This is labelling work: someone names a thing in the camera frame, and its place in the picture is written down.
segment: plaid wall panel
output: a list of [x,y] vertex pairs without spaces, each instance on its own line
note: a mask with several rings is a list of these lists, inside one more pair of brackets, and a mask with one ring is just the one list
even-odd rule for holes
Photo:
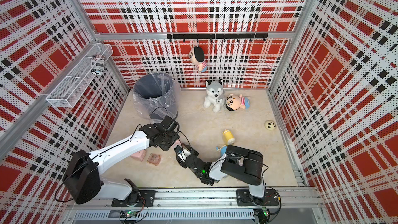
[[189,60],[196,40],[110,40],[113,60],[132,88],[152,72],[172,75],[182,87],[205,87],[205,80],[224,78],[224,87],[267,88],[278,66],[287,39],[199,40],[207,71],[198,72]]
[[80,0],[100,33],[290,31],[305,0]]
[[398,222],[397,0],[318,0],[273,92],[335,223]]
[[0,136],[90,41],[67,0],[0,0]]
[[[107,68],[74,108],[48,107],[0,164],[0,222],[57,223],[54,193],[74,152],[101,148],[127,93]],[[57,198],[70,199],[64,186]]]

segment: yellow bottle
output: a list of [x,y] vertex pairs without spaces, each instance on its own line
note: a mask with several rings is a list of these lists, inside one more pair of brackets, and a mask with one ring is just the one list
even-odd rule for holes
[[226,145],[235,143],[235,138],[229,130],[225,129],[224,132],[222,132],[222,134],[224,135],[224,141]]

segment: gray trash can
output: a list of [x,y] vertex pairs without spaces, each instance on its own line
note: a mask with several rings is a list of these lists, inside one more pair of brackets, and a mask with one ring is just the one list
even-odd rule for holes
[[[134,107],[142,118],[149,119],[149,115],[157,107],[165,107],[171,118],[178,115],[178,99],[180,85],[167,73],[156,72],[138,79],[132,89]],[[164,108],[158,108],[151,116],[154,122],[161,122],[166,116]]]

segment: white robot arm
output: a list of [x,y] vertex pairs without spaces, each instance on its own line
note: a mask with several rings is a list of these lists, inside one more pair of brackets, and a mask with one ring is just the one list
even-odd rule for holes
[[[83,150],[76,152],[62,179],[63,183],[77,204],[94,198],[115,198],[126,204],[137,202],[139,189],[131,180],[115,181],[101,175],[124,158],[150,146],[159,146],[167,151],[179,138],[178,131],[174,131],[177,126],[176,121],[166,116],[161,123],[145,125],[110,146],[89,154]],[[177,162],[184,168],[188,167],[201,182],[213,185],[230,175],[249,184],[253,197],[263,198],[265,187],[261,176],[261,153],[230,145],[216,162],[204,162],[191,146],[182,144],[173,147]]]
[[149,147],[149,138],[142,131],[137,131],[110,146],[90,152],[89,158],[98,162],[98,173],[102,175],[107,169],[126,157]]

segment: plush doll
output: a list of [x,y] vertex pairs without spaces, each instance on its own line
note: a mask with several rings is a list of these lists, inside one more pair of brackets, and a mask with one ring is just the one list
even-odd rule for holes
[[199,72],[205,72],[207,70],[207,63],[205,61],[205,53],[203,52],[201,47],[193,47],[189,52],[189,59]]
[[203,102],[203,107],[210,107],[213,103],[213,112],[219,112],[221,106],[224,104],[224,87],[222,86],[222,80],[218,82],[211,82],[206,80],[206,92],[207,96],[205,102]]
[[239,108],[246,109],[250,107],[249,99],[249,97],[242,97],[242,95],[238,97],[231,93],[228,97],[226,97],[225,106],[230,111],[235,111]]

